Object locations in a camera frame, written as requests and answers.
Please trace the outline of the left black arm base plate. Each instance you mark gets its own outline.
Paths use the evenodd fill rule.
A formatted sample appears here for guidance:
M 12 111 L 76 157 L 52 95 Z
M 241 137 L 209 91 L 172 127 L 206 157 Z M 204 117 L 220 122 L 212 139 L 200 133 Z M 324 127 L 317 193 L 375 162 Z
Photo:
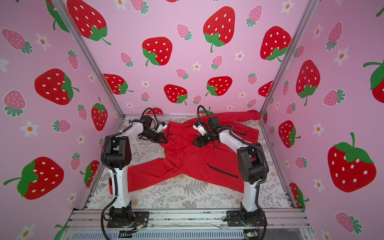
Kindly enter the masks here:
M 135 228 L 142 226 L 145 228 L 148 224 L 150 212 L 115 212 L 109 213 L 110 218 L 107 228 Z

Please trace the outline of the right aluminium corner post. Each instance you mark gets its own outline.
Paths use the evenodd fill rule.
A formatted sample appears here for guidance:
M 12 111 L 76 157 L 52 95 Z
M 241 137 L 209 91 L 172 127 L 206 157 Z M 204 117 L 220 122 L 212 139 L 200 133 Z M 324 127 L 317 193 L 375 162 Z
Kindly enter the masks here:
M 267 111 L 269 104 L 272 102 L 272 97 L 274 96 L 275 91 L 279 85 L 279 81 L 281 80 L 281 78 L 284 76 L 286 70 L 288 69 L 288 65 L 291 62 L 293 54 L 294 54 L 294 50 L 299 45 L 309 23 L 311 22 L 311 20 L 313 18 L 313 15 L 316 12 L 316 9 L 317 9 L 319 3 L 320 3 L 320 1 L 318 1 L 318 0 L 308 1 L 308 4 L 305 8 L 303 16 L 302 16 L 301 20 L 299 21 L 297 29 L 296 29 L 293 37 L 292 37 L 292 41 L 290 43 L 290 46 L 289 46 L 287 52 L 285 53 L 285 57 L 283 58 L 281 65 L 278 68 L 278 71 L 275 75 L 275 79 L 272 82 L 272 86 L 271 86 L 271 88 L 268 92 L 267 98 L 265 100 L 265 103 L 263 104 L 263 107 L 260 111 L 260 114 L 262 117 L 264 116 L 265 112 Z

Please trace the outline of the left aluminium corner post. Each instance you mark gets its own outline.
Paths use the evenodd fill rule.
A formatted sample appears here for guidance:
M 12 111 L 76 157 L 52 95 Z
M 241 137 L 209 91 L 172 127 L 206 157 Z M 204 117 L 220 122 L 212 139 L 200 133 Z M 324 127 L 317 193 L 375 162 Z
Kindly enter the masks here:
M 99 85 L 103 89 L 104 93 L 108 97 L 109 102 L 114 107 L 115 111 L 117 112 L 120 119 L 123 119 L 125 117 L 125 114 L 118 104 L 116 98 L 114 97 L 113 92 L 111 91 L 107 80 L 105 79 L 101 69 L 99 68 L 97 62 L 95 61 L 90 49 L 88 48 L 87 44 L 84 41 L 83 36 L 79 32 L 78 28 L 76 27 L 75 22 L 73 21 L 67 6 L 66 1 L 60 1 L 60 0 L 53 0 L 52 1 L 54 6 L 57 8 L 59 16 L 62 18 L 63 22 L 67 26 L 67 28 L 70 31 L 70 34 L 72 35 L 75 43 L 77 44 L 78 48 L 80 49 L 83 57 L 85 58 L 87 64 L 89 65 L 92 73 L 97 78 Z

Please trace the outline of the aluminium corner post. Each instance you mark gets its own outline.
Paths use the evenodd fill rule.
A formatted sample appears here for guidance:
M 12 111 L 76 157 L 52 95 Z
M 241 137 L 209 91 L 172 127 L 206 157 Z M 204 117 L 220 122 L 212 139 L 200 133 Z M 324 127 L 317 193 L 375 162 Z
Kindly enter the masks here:
M 275 75 L 275 79 L 272 82 L 272 86 L 271 86 L 271 88 L 268 92 L 267 98 L 265 100 L 265 103 L 263 104 L 263 107 L 260 111 L 260 114 L 262 117 L 264 116 L 265 112 L 267 111 L 269 104 L 272 102 L 272 97 L 274 96 L 275 91 L 279 85 L 279 81 L 281 80 L 281 78 L 284 76 L 286 70 L 288 69 L 288 65 L 291 62 L 293 54 L 294 54 L 294 50 L 299 45 L 309 23 L 311 22 L 311 20 L 313 18 L 313 15 L 316 12 L 316 9 L 317 9 L 319 3 L 320 3 L 320 1 L 318 1 L 318 0 L 308 1 L 308 4 L 305 8 L 303 16 L 302 16 L 301 20 L 299 21 L 297 29 L 296 29 L 293 37 L 292 37 L 292 41 L 290 43 L 290 46 L 289 46 L 287 52 L 285 53 L 285 57 L 283 58 L 281 65 L 278 68 L 278 71 Z
M 101 69 L 99 68 L 97 62 L 95 61 L 90 49 L 88 48 L 87 44 L 84 41 L 83 36 L 79 32 L 78 28 L 76 27 L 75 22 L 73 21 L 67 6 L 66 1 L 60 1 L 60 0 L 53 0 L 52 1 L 54 6 L 57 8 L 59 16 L 62 18 L 63 22 L 67 26 L 67 28 L 70 31 L 70 34 L 72 35 L 75 43 L 77 44 L 78 48 L 80 49 L 83 57 L 85 58 L 87 64 L 89 65 L 92 73 L 97 78 L 99 85 L 103 89 L 104 93 L 108 97 L 109 102 L 114 107 L 115 111 L 117 112 L 120 119 L 123 119 L 125 117 L 125 114 L 118 104 L 116 98 L 114 97 L 113 92 L 111 91 L 107 80 L 105 79 Z

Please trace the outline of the floral patterned table mat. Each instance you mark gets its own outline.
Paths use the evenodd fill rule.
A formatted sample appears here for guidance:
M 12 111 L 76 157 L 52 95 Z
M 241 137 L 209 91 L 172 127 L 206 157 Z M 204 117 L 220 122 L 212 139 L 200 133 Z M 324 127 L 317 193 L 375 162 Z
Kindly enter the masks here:
M 193 115 L 158 115 L 161 121 L 183 123 L 193 119 Z M 267 180 L 261 185 L 259 205 L 263 209 L 292 208 L 287 191 L 281 183 L 259 121 L 240 122 L 242 125 L 260 131 L 262 145 L 269 165 Z M 130 167 L 165 158 L 164 149 L 154 143 L 138 140 L 130 141 L 133 159 Z M 113 196 L 108 186 L 109 170 L 104 168 L 99 181 L 91 192 L 86 209 L 101 210 L 109 204 Z M 178 175 L 159 184 L 130 193 L 134 209 L 237 209 L 243 194 L 226 187 L 199 181 L 185 174 Z

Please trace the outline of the aluminium front rail frame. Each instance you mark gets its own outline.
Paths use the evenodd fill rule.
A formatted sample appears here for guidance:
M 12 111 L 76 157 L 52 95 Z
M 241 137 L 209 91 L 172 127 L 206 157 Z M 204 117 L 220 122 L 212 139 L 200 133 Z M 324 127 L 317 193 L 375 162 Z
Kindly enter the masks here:
M 101 211 L 73 211 L 60 240 L 314 240 L 300 209 L 266 209 L 265 217 L 245 224 L 237 210 L 139 210 L 141 230 L 101 227 Z

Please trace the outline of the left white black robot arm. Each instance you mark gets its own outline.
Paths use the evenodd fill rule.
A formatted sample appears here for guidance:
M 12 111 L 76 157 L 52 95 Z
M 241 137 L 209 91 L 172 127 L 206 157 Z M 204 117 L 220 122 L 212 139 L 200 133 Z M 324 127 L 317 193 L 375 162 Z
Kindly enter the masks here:
M 132 228 L 126 231 L 128 235 L 138 232 L 146 225 L 145 222 L 139 222 L 133 212 L 128 190 L 128 170 L 132 161 L 130 139 L 139 137 L 144 141 L 166 143 L 162 131 L 167 127 L 165 122 L 158 120 L 154 109 L 147 108 L 139 119 L 129 120 L 126 128 L 106 137 L 101 152 L 101 163 L 109 169 L 110 187 L 114 197 L 101 213 L 101 230 L 106 240 L 110 237 L 106 232 L 105 222 L 111 228 Z

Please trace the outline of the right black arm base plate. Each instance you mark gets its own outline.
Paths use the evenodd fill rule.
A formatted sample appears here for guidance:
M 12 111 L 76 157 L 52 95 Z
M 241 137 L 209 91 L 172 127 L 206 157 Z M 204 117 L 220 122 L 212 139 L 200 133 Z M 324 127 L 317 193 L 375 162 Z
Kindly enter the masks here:
M 268 225 L 265 214 L 261 210 L 227 211 L 223 221 L 227 222 L 229 227 L 265 227 Z

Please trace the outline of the red zip-up jacket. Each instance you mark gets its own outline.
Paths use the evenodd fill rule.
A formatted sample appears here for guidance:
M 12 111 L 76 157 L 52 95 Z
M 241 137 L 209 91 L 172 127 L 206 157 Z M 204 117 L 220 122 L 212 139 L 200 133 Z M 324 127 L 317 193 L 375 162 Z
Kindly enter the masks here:
M 123 174 L 122 190 L 145 189 L 165 180 L 185 174 L 210 184 L 244 192 L 244 180 L 238 165 L 238 149 L 243 145 L 230 135 L 221 134 L 220 144 L 199 148 L 193 140 L 200 134 L 193 128 L 198 118 L 182 124 L 170 122 L 165 130 L 168 143 L 164 144 L 164 159 L 156 159 L 128 168 Z

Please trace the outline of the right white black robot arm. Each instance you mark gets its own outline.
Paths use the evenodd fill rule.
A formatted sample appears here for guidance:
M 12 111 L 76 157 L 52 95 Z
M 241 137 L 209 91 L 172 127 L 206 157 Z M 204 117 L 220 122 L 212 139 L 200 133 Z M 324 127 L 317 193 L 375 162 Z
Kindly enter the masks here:
M 268 221 L 265 211 L 259 205 L 261 184 L 266 182 L 269 165 L 259 143 L 250 143 L 235 133 L 234 127 L 221 125 L 217 117 L 210 117 L 206 108 L 197 107 L 198 120 L 193 125 L 200 135 L 195 138 L 193 145 L 203 148 L 209 143 L 219 142 L 228 146 L 237 154 L 238 169 L 244 181 L 244 198 L 238 211 L 227 211 L 224 222 L 229 227 L 254 227 L 252 233 L 246 237 L 263 240 L 267 232 Z

